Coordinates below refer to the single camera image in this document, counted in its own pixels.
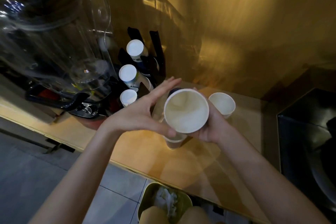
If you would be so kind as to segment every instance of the finger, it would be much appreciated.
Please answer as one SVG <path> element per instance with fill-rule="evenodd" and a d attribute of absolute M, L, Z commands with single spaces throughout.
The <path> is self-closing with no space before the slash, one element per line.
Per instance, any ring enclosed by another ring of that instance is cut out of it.
<path fill-rule="evenodd" d="M 167 124 L 160 123 L 152 118 L 144 119 L 144 129 L 154 131 L 165 137 L 175 137 L 176 131 Z"/>
<path fill-rule="evenodd" d="M 182 79 L 172 79 L 171 81 L 164 81 L 161 85 L 152 90 L 148 97 L 150 98 L 151 104 L 155 104 L 156 101 L 161 98 L 165 93 L 173 89 L 175 86 L 181 83 Z"/>

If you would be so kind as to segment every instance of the left hand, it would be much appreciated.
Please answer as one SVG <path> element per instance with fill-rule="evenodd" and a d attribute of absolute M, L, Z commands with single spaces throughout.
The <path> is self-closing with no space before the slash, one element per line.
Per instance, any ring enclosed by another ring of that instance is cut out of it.
<path fill-rule="evenodd" d="M 181 78 L 174 79 L 174 77 L 165 80 L 149 94 L 108 117 L 99 129 L 118 130 L 121 132 L 151 130 L 166 137 L 176 136 L 176 131 L 169 125 L 151 118 L 150 107 L 165 93 L 180 84 L 181 81 Z"/>

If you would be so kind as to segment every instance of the right hand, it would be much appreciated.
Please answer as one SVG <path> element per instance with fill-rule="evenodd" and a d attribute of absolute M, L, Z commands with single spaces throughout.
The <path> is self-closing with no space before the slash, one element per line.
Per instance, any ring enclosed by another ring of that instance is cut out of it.
<path fill-rule="evenodd" d="M 223 131 L 225 131 L 225 127 L 230 127 L 230 124 L 208 99 L 207 101 L 209 104 L 209 118 L 206 124 L 201 129 L 188 135 L 205 142 L 217 143 L 221 137 L 224 137 Z"/>

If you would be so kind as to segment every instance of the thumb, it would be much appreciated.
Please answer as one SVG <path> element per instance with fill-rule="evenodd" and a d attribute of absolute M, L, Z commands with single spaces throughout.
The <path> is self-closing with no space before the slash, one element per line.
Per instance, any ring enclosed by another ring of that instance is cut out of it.
<path fill-rule="evenodd" d="M 165 137 L 174 137 L 176 136 L 176 131 L 172 127 L 170 127 L 167 124 L 160 123 L 156 120 L 153 120 L 152 118 L 148 118 L 145 121 L 145 128 L 147 130 L 154 131 L 156 133 L 159 133 Z"/>

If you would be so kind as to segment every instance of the fingernail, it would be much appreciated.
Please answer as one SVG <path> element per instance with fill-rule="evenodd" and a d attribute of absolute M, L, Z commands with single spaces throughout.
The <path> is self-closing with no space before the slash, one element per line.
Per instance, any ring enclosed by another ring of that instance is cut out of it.
<path fill-rule="evenodd" d="M 169 137 L 175 137 L 176 136 L 176 131 L 171 128 L 170 130 L 168 130 L 168 136 Z"/>

